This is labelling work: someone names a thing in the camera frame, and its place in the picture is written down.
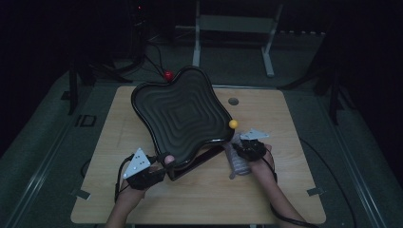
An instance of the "white marker plate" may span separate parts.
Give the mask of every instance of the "white marker plate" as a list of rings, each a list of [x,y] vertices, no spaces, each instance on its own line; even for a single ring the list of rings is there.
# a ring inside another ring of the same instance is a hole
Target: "white marker plate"
[[[267,137],[269,137],[269,134],[255,130],[254,128],[251,128],[251,130],[249,132],[240,134],[240,138],[242,140],[257,140],[257,139],[267,138]]]
[[[131,176],[145,170],[149,166],[151,166],[151,163],[143,150],[141,148],[137,149],[137,152],[134,154],[133,159],[125,170],[124,179],[130,178]]]

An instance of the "dark background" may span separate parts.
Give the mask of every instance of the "dark background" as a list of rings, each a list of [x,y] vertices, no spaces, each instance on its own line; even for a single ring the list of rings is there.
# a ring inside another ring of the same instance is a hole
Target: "dark background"
[[[257,7],[260,2],[266,1],[248,1],[248,8],[244,1],[203,3],[207,11],[266,15],[268,9]],[[295,35],[327,33],[310,72],[336,66],[341,83],[402,182],[402,1],[283,3],[278,30],[292,30]],[[130,8],[123,0],[7,0],[0,4],[1,156],[77,53],[102,62],[112,50],[125,52]],[[167,38],[175,25],[194,25],[194,1],[153,0],[142,6],[145,14],[139,16]]]

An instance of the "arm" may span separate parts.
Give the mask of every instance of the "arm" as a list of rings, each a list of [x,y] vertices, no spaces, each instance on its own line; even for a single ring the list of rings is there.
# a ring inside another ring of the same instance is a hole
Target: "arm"
[[[265,158],[273,167],[274,162],[270,155],[272,146],[266,145],[266,148],[268,149],[268,152],[266,152],[263,158]],[[290,201],[285,197],[281,189],[278,187],[269,166],[263,160],[249,162],[249,165],[251,167],[252,173],[257,178],[270,203],[276,209],[276,211],[284,217],[299,221],[305,221],[305,219],[299,214],[299,212],[294,208],[294,206],[290,203]],[[280,220],[278,224],[281,228],[300,227],[283,220]]]
[[[121,189],[128,186],[128,182],[122,182]],[[128,214],[139,204],[145,196],[146,190],[137,190],[127,187],[120,194],[107,219],[105,228],[125,227]]]

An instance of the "yellow ball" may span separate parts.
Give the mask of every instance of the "yellow ball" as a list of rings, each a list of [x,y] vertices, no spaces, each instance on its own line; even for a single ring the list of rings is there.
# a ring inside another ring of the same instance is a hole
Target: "yellow ball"
[[[238,121],[232,120],[232,121],[229,122],[228,125],[229,125],[229,127],[231,127],[232,129],[235,129],[235,128],[238,127]]]

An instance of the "black cable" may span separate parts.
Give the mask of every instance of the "black cable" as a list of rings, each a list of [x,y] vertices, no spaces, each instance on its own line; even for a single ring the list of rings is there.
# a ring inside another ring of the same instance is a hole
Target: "black cable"
[[[273,156],[272,156],[271,151],[268,150],[267,148],[266,148],[266,151],[269,152],[270,156],[272,157],[273,167],[272,167],[272,165],[270,165],[270,163],[269,163],[265,158],[262,157],[261,159],[267,164],[267,166],[269,166],[270,171],[272,171],[272,174],[273,174],[273,176],[275,177],[275,181],[277,182],[277,181],[278,181],[278,178],[277,178],[277,173],[276,173],[276,169],[275,169],[275,161],[274,161],[274,159],[273,159]]]
[[[122,66],[121,68],[116,68],[113,71],[115,71],[116,73],[119,73],[119,74],[126,73],[128,71],[136,72],[137,70],[142,68],[143,64],[144,64],[144,58],[142,58],[140,60],[140,63],[133,63],[133,64],[130,64],[127,66]]]
[[[148,56],[145,55],[145,59],[148,60],[148,62],[151,63],[152,66],[155,67],[155,69],[157,69],[158,73],[163,77],[163,72],[160,72],[160,70],[157,68],[157,65],[154,64],[154,62],[152,62],[152,60],[150,58],[148,58]]]
[[[316,154],[317,156],[320,158],[320,160],[323,162],[323,164],[326,166],[326,168],[329,170],[330,174],[332,175],[333,179],[335,180],[338,189],[340,189],[341,194],[343,195],[344,200],[347,203],[347,206],[349,207],[350,213],[352,215],[352,219],[353,219],[353,225],[354,227],[356,227],[356,219],[355,219],[355,213],[353,211],[353,207],[350,204],[350,202],[347,200],[347,196],[344,193],[343,189],[341,188],[341,184],[340,182],[338,182],[336,175],[333,173],[332,169],[330,168],[330,166],[326,163],[326,161],[322,158],[322,156],[320,156],[320,154],[317,152],[317,150],[314,149],[313,146],[311,146],[308,142],[306,142],[305,140],[303,140],[302,138],[299,138],[303,143],[305,143],[306,145],[308,145]]]
[[[312,223],[305,222],[305,221],[300,221],[300,220],[295,220],[295,219],[292,219],[292,218],[287,218],[287,217],[282,216],[281,214],[279,214],[279,213],[275,210],[275,208],[272,206],[272,204],[270,204],[270,208],[272,209],[273,214],[274,214],[277,218],[279,218],[279,219],[281,219],[281,220],[283,220],[283,221],[286,221],[286,222],[288,222],[288,223],[291,223],[291,224],[294,224],[294,225],[297,225],[297,226],[301,226],[301,227],[317,228],[317,226],[314,225],[314,224],[312,224]]]
[[[115,202],[118,199],[119,194],[121,193],[119,188],[120,188],[120,184],[121,184],[122,169],[124,168],[124,166],[125,166],[125,164],[127,162],[130,162],[133,159],[133,157],[134,157],[134,154],[132,154],[129,157],[125,158],[125,160],[122,162],[121,166],[119,167],[118,179],[117,179],[116,184],[115,184]]]
[[[161,55],[161,50],[158,46],[152,44],[152,43],[148,43],[149,45],[151,45],[152,47],[154,47],[157,51],[158,51],[158,55],[160,58],[160,68],[163,72],[165,72],[165,69],[163,68],[163,56]]]
[[[128,186],[130,186],[130,185],[128,184],[126,187],[122,188],[122,189],[119,191],[119,194],[121,194],[121,192],[123,192]]]
[[[143,70],[145,70],[145,71],[149,71],[149,72],[151,72],[151,73],[155,73],[155,74],[160,75],[160,73],[159,73],[159,72],[154,71],[154,70],[152,70],[152,69],[147,69],[147,68],[144,68],[144,67],[142,67],[142,69],[143,69]]]

